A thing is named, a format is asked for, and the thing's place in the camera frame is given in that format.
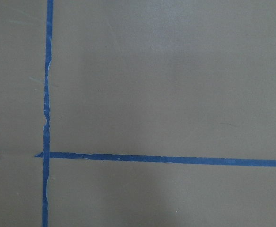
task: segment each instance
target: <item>small tape piece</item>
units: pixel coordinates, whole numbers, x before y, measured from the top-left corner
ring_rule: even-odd
[[[43,152],[37,154],[35,157],[43,157]],[[223,166],[276,167],[276,160],[214,158],[214,157],[169,157],[169,156],[152,156],[152,155],[78,154],[78,153],[66,153],[66,152],[50,152],[50,158],[128,161],[128,162],[181,163],[181,164],[223,165]]]

